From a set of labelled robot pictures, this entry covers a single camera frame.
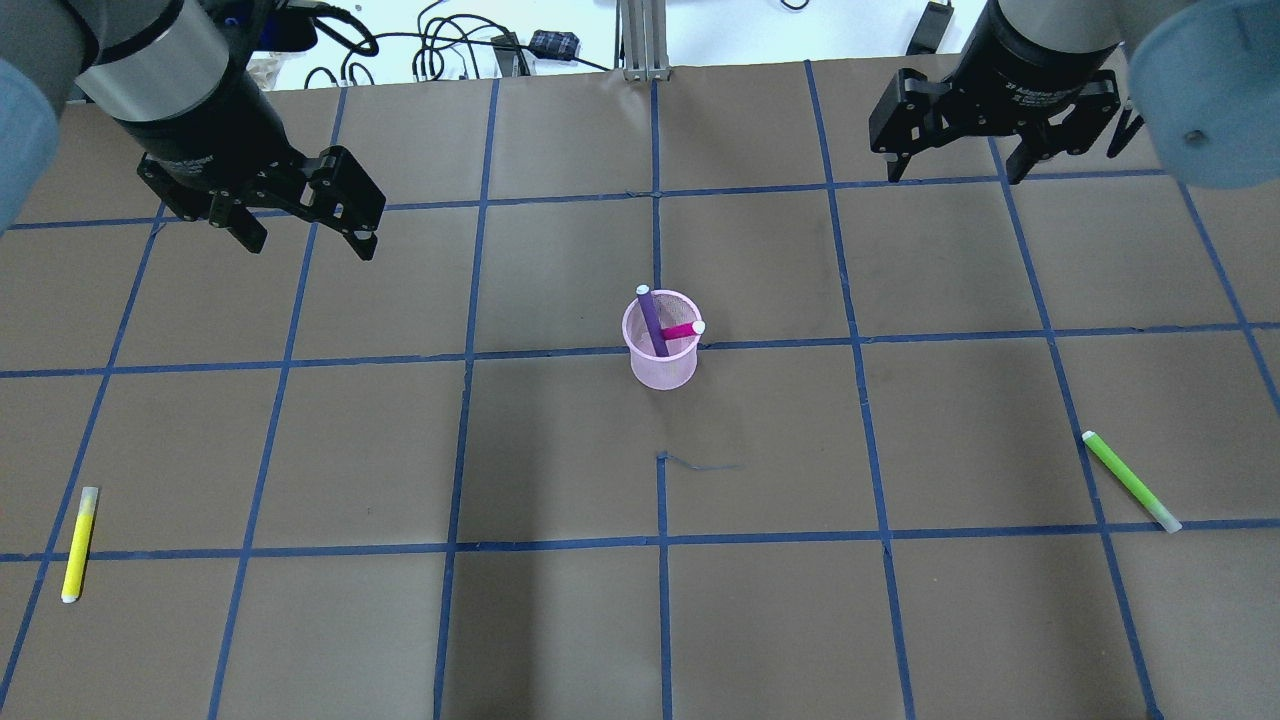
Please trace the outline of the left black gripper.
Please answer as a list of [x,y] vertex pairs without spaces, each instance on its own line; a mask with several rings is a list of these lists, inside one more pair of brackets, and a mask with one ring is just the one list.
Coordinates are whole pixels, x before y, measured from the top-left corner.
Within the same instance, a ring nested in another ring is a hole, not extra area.
[[296,191],[280,192],[282,205],[300,219],[342,234],[356,256],[371,261],[387,196],[346,147],[330,146],[310,172],[312,197],[303,205],[308,159],[294,149],[283,120],[244,68],[229,67],[212,92],[188,111],[151,120],[119,120],[155,167],[140,177],[184,220],[206,219],[251,254],[261,254],[268,231],[237,196],[271,164],[297,177]]

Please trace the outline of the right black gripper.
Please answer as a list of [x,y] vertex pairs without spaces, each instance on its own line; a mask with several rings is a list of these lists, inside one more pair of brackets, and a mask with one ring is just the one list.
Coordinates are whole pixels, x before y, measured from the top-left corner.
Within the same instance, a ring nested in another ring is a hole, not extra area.
[[1105,155],[1115,158],[1146,127],[1115,70],[1108,49],[1052,50],[1016,29],[998,5],[979,14],[955,70],[933,82],[910,68],[896,70],[868,118],[869,147],[897,183],[910,160],[961,137],[1018,135],[1005,161],[1012,184],[1060,154],[1091,151],[1115,124]]

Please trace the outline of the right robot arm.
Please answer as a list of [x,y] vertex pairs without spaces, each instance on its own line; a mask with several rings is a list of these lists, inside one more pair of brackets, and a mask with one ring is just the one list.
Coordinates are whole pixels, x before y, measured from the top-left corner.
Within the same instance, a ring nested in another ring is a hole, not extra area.
[[1110,155],[1146,129],[1184,184],[1265,184],[1279,174],[1277,36],[1275,1],[987,1],[947,77],[904,68],[888,82],[869,149],[896,182],[928,149],[1015,136],[1016,184],[1123,114]]

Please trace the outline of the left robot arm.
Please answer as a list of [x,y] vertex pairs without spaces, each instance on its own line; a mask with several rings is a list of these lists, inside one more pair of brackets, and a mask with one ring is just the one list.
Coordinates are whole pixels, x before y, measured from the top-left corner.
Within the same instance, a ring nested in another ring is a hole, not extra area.
[[250,74],[256,53],[300,53],[325,35],[370,56],[378,41],[325,1],[5,1],[3,227],[56,155],[83,94],[142,149],[138,177],[183,222],[261,252],[259,209],[340,233],[369,261],[387,199],[355,155],[303,155]]

